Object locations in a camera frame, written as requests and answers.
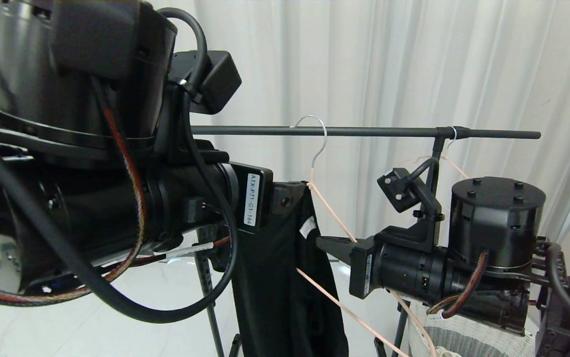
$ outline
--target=white curtain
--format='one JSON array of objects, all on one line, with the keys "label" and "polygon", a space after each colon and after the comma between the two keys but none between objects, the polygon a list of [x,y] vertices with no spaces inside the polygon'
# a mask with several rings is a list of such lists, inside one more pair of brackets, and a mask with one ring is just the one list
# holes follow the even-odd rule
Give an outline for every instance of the white curtain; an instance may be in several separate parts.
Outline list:
[{"label": "white curtain", "polygon": [[[471,177],[506,176],[540,187],[548,196],[541,233],[559,235],[570,208],[570,1],[152,4],[192,13],[208,47],[231,52],[243,79],[219,115],[195,115],[194,124],[291,125],[314,114],[329,126],[538,130],[540,140],[459,140],[448,156]],[[179,29],[176,50],[194,49],[189,28]],[[278,180],[308,179],[321,145],[317,137],[210,139],[234,161],[274,170]],[[409,226],[410,213],[398,215],[376,179],[396,165],[413,169],[412,160],[431,146],[432,139],[331,137],[316,163],[316,183],[359,238],[389,224]],[[450,187],[460,179],[442,163],[442,205],[450,205]],[[341,235],[326,211],[317,211],[323,233]],[[444,222],[441,241],[447,235]],[[375,319],[376,306],[369,308]]]}]

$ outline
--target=horizontal bar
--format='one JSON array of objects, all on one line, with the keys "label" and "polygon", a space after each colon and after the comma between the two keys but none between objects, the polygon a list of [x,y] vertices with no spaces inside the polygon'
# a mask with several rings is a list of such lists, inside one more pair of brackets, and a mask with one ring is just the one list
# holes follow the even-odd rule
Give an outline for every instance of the horizontal bar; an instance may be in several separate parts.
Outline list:
[{"label": "horizontal bar", "polygon": [[[273,135],[273,136],[323,136],[323,129],[319,126],[210,126],[194,125],[192,133],[195,135]],[[538,131],[516,130],[484,130],[468,129],[462,126],[439,128],[370,128],[359,126],[328,126],[328,136],[384,136],[384,137],[416,137],[416,138],[519,138],[538,139]]]}]

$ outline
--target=robotic arm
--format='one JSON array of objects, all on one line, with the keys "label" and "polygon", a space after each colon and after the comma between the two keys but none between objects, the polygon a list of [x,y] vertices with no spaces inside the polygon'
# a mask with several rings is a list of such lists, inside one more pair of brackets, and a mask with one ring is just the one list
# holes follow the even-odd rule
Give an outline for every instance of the robotic arm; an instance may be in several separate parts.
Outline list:
[{"label": "robotic arm", "polygon": [[[167,18],[190,25],[196,52],[172,54],[177,29]],[[139,1],[3,1],[0,303],[47,305],[93,292],[152,323],[210,305],[230,282],[238,230],[260,231],[272,202],[281,201],[269,169],[231,163],[192,137],[190,112],[219,112],[240,83],[230,54],[209,51],[184,11]],[[389,226],[358,243],[319,237],[317,246],[351,266],[354,296],[393,289],[444,317],[461,314],[515,334],[523,333],[530,283],[539,284],[538,356],[566,356],[565,264],[560,247],[537,235],[545,194],[507,178],[460,181],[450,246],[437,246],[444,218],[434,194],[438,164],[431,158],[412,173],[393,169],[378,180],[398,212],[421,206],[414,226]],[[424,183],[419,175],[427,169]],[[252,205],[240,204],[247,197]],[[199,302],[153,310],[109,284],[179,246],[183,233],[222,221],[226,271]],[[214,239],[227,242],[227,233]]]}]

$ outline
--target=laundry basket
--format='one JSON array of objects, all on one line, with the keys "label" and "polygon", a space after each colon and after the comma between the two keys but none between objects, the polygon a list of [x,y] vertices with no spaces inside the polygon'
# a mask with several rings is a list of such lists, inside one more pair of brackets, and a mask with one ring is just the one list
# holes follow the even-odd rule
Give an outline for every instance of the laundry basket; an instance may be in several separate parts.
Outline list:
[{"label": "laundry basket", "polygon": [[[516,336],[462,316],[439,320],[426,318],[426,307],[420,303],[412,303],[410,309],[424,325],[435,347],[442,346],[462,357],[534,356],[532,334]],[[412,357],[430,357],[426,340],[410,320],[408,333]]]}]

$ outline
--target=black fabric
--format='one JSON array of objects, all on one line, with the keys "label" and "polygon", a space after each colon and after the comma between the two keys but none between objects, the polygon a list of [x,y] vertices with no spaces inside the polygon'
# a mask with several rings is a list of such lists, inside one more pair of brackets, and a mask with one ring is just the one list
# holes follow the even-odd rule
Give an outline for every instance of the black fabric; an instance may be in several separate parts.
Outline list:
[{"label": "black fabric", "polygon": [[337,298],[327,254],[315,246],[318,228],[299,232],[314,204],[307,188],[291,211],[271,216],[257,235],[240,234],[232,278],[245,357],[347,357],[342,314],[296,272],[299,267]]}]

